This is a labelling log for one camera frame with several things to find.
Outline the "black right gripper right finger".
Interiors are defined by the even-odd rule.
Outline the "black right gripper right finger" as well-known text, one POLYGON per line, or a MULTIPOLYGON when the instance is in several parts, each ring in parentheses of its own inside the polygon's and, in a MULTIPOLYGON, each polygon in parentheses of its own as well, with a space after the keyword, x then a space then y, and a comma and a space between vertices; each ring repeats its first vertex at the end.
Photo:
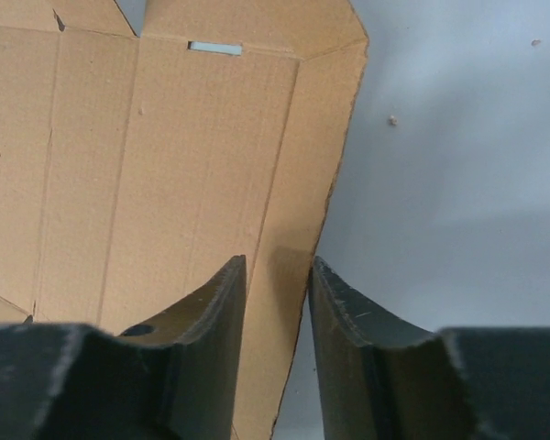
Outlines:
POLYGON ((328 439, 550 439, 550 327, 429 332, 321 258, 309 305, 328 439))

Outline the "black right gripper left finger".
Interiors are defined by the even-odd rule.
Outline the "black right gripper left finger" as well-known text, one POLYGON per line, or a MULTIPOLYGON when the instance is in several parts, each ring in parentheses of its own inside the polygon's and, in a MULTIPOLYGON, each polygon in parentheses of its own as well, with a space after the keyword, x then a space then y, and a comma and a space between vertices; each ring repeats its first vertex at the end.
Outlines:
POLYGON ((0 439, 227 439, 247 298, 234 256, 119 335, 0 324, 0 439))

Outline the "brown cardboard box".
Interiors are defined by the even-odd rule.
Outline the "brown cardboard box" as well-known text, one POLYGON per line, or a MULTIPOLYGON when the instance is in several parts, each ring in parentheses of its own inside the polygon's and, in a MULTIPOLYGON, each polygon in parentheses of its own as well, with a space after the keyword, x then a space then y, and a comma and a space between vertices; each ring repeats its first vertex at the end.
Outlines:
POLYGON ((348 1, 0 1, 0 324, 117 336, 247 261, 269 439, 369 39, 348 1))

